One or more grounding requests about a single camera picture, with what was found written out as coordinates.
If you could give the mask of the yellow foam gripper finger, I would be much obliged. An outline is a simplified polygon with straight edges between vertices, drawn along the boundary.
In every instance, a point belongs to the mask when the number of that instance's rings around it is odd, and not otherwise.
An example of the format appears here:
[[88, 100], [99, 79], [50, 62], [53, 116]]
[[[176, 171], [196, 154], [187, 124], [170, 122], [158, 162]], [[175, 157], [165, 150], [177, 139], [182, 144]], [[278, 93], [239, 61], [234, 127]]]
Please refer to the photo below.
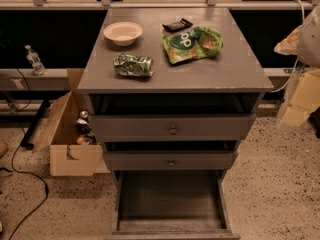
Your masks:
[[284, 128], [302, 126], [320, 107], [320, 69], [310, 68], [294, 74], [279, 110], [279, 125]]

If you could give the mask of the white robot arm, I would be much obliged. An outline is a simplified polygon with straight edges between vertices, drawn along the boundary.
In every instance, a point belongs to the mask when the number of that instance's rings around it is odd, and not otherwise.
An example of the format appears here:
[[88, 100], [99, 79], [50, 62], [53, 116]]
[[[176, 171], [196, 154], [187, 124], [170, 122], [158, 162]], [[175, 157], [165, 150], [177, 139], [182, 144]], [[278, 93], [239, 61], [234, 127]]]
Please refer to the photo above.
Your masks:
[[278, 43], [274, 51], [296, 55], [302, 63], [301, 71], [294, 66], [285, 89], [285, 101], [278, 113], [281, 127], [300, 127], [320, 108], [320, 5]]

